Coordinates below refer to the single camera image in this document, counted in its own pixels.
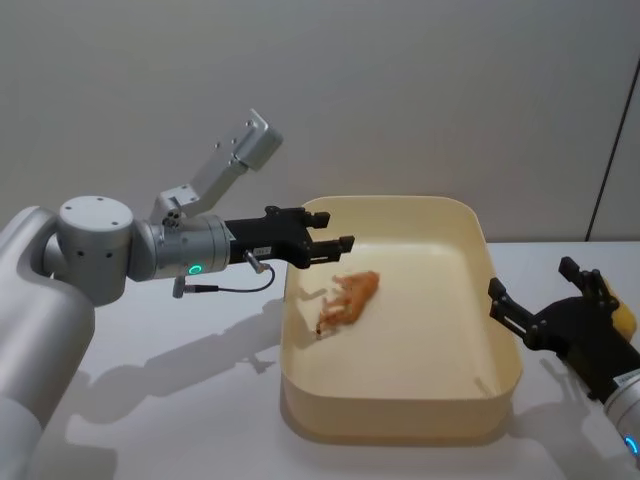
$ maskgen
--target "black cable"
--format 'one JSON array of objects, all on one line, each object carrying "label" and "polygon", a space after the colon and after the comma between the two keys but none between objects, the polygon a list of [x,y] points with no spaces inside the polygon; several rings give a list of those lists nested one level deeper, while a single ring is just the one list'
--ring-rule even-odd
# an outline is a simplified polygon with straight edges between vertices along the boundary
[{"label": "black cable", "polygon": [[591,230],[593,230],[593,224],[595,223],[596,216],[598,215],[598,209],[600,208],[600,201],[602,200],[602,195],[604,194],[604,187],[606,186],[607,180],[609,179],[611,164],[613,163],[613,159],[616,156],[616,150],[618,149],[618,143],[620,142],[620,136],[622,135],[622,128],[624,127],[624,122],[627,119],[627,112],[629,111],[629,105],[631,105],[631,98],[633,97],[633,92],[636,88],[636,82],[638,81],[639,73],[640,73],[640,57],[638,57],[636,71],[633,74],[633,80],[631,81],[631,87],[629,88],[627,101],[624,104],[622,117],[620,118],[620,123],[618,124],[618,130],[616,131],[616,138],[613,141],[613,147],[611,148],[611,154],[609,155],[609,162],[607,163],[607,169],[604,171],[604,178],[602,179],[602,184],[600,185],[600,191],[598,192],[596,205],[593,209],[593,213],[591,214],[591,220],[589,221],[589,227],[587,228],[587,235],[585,236],[585,239],[584,239],[585,242],[588,242],[591,239]]},{"label": "black cable", "polygon": [[218,285],[189,285],[190,289],[193,289],[193,293],[208,293],[208,292],[228,292],[228,293],[256,293],[266,290],[276,279],[276,272],[271,265],[264,264],[264,266],[271,272],[271,278],[262,287],[257,288],[224,288]]}]

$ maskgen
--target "orange toy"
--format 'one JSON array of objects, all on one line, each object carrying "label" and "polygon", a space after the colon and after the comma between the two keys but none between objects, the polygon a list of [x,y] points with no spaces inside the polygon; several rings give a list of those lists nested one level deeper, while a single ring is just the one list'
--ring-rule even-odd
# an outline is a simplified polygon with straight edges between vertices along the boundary
[{"label": "orange toy", "polygon": [[[322,311],[316,324],[318,335],[327,328],[335,329],[339,325],[355,323],[378,290],[380,274],[369,271],[344,277],[334,276],[332,280],[341,287],[341,291],[335,300],[329,302],[326,298],[322,299]],[[341,308],[331,311],[333,307]]]}]

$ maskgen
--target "yellow object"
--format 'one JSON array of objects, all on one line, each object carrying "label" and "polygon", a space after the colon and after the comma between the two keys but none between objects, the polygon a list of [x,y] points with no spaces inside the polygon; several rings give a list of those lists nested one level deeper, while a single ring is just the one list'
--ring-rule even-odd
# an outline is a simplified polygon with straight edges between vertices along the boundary
[{"label": "yellow object", "polygon": [[[339,263],[287,271],[283,406],[297,430],[365,444],[473,445],[494,435],[522,363],[517,338],[489,317],[494,269],[474,212],[439,197],[304,207],[331,213],[328,228],[310,230],[314,240],[356,242]],[[332,275],[367,270],[380,285],[358,322],[317,340]]]},{"label": "yellow object", "polygon": [[633,315],[631,309],[629,309],[629,307],[620,300],[620,297],[615,294],[606,279],[605,283],[607,284],[609,293],[620,303],[620,306],[613,312],[613,315],[611,315],[611,318],[613,319],[613,327],[627,340],[627,342],[630,342],[637,329],[636,317]]}]

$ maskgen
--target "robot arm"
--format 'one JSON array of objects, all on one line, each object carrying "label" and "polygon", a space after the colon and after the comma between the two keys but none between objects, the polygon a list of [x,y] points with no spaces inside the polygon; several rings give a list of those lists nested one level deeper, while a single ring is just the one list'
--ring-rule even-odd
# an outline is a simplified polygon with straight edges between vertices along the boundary
[{"label": "robot arm", "polygon": [[175,278],[180,298],[194,291],[186,277],[229,264],[249,262],[260,273],[270,268],[260,260],[282,259],[304,269],[351,251],[354,237],[310,237],[308,228],[327,226],[327,212],[270,206],[264,217],[229,221],[205,213],[281,143],[251,111],[190,183],[158,196],[149,220],[134,220],[116,200],[85,196],[57,215],[25,210],[0,233],[0,480],[25,475],[91,341],[94,308],[120,298],[127,277]]},{"label": "robot arm", "polygon": [[580,271],[564,257],[559,272],[582,296],[552,303],[534,315],[493,278],[490,316],[530,350],[550,350],[571,367],[589,389],[589,398],[604,405],[640,468],[640,353],[615,328],[612,317],[620,302],[598,270]]}]

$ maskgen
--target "table surface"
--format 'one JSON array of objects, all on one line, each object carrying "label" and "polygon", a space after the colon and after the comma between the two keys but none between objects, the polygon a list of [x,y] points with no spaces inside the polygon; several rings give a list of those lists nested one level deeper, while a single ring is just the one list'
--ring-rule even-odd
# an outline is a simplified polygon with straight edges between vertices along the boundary
[{"label": "table surface", "polygon": [[[510,294],[537,311],[576,294],[564,255],[599,268],[640,312],[640,243],[489,246]],[[254,295],[171,297],[171,281],[131,282],[98,310],[93,343],[40,442],[34,479],[617,479],[630,455],[573,376],[522,345],[524,374],[498,440],[474,448],[334,446],[298,437],[280,414],[285,265]],[[259,284],[247,265],[203,282]],[[634,339],[640,347],[638,336]]]}]

